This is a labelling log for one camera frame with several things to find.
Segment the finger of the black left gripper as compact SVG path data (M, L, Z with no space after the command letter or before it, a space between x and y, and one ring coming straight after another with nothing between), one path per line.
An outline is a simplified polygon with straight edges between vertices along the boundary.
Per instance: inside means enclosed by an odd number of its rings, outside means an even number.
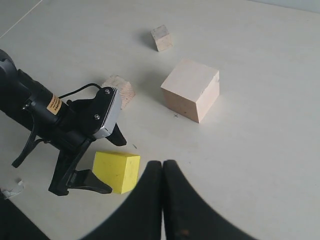
M110 194L112 188L99 180L95 174L90 170L74 170L68 182L68 189L88 190L100 194Z
M127 140L120 131L117 123L115 124L112 133L106 137L106 139L115 146L125 146L127 144Z

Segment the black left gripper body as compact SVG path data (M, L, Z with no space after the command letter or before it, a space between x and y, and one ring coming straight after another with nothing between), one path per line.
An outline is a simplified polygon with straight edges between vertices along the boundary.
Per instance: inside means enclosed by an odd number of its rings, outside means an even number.
M94 141L77 129L76 113L65 103L57 114L52 114L44 106L29 102L12 115L12 119L31 133L22 152L11 165L18 168L39 143L51 144L59 150L59 154L48 190L57 196L68 195L71 189L67 188L68 180Z

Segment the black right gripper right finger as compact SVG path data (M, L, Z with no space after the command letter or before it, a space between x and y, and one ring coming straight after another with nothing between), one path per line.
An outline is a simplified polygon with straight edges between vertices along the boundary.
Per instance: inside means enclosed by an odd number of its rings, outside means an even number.
M162 205L168 240L253 240L213 210L174 160L163 162Z

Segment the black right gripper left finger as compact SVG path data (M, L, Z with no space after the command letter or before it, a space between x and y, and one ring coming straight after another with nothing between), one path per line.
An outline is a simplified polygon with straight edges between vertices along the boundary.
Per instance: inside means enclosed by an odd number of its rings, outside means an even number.
M162 164L149 161L137 185L114 213L84 240L159 240L162 230Z

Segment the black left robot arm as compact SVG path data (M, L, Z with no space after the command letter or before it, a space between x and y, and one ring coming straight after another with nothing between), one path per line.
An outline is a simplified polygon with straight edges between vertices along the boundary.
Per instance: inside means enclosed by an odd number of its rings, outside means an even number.
M125 146L117 119L122 99L115 87L99 87L94 98L64 102L33 80L4 51L0 53L0 109L30 130L30 136L12 166L17 168L40 143L50 144L59 155L49 191L66 196L69 189L109 194L112 188L90 169L76 169L92 142L107 139Z

